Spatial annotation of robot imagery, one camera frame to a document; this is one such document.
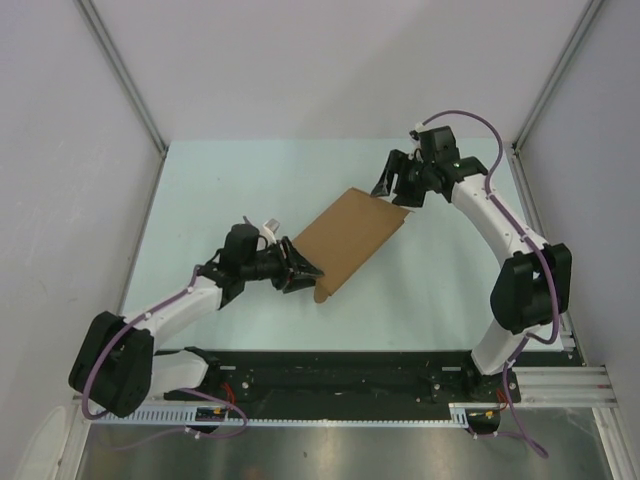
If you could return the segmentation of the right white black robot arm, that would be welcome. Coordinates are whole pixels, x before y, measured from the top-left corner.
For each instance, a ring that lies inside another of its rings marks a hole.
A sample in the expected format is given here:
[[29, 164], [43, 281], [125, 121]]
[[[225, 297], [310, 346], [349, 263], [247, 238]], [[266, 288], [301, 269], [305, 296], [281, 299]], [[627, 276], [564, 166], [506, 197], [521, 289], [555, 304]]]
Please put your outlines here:
[[411, 152], [394, 149], [372, 189], [374, 197], [420, 208], [433, 192], [460, 211], [494, 254], [500, 272], [490, 295], [493, 320], [471, 350], [463, 393], [484, 401], [497, 389], [495, 375], [510, 369], [526, 344], [552, 344], [568, 308], [572, 254], [532, 230], [502, 199], [492, 173], [474, 156], [463, 157], [450, 127], [417, 128]]

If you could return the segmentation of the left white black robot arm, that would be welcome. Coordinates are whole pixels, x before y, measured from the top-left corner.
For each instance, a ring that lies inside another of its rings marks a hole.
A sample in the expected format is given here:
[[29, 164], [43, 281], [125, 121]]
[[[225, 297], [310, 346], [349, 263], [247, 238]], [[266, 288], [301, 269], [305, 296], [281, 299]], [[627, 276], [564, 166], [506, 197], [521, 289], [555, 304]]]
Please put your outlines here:
[[160, 356], [167, 340], [238, 297], [249, 282], [268, 280], [282, 292], [314, 286], [323, 271], [288, 237], [268, 227], [236, 224], [211, 259], [197, 264], [189, 282], [158, 304], [133, 314], [99, 313], [90, 323], [71, 368], [69, 386], [80, 394], [83, 415], [132, 414], [148, 397], [182, 388], [214, 397], [221, 376], [199, 354]]

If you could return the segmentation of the brown cardboard box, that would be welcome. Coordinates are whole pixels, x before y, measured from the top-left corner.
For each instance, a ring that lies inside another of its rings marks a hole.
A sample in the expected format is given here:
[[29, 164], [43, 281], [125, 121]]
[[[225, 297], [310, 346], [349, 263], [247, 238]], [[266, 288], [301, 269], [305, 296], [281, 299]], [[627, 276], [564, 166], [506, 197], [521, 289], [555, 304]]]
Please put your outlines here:
[[314, 301], [325, 302], [405, 223], [410, 211], [347, 189], [294, 240], [295, 248], [323, 276], [316, 281]]

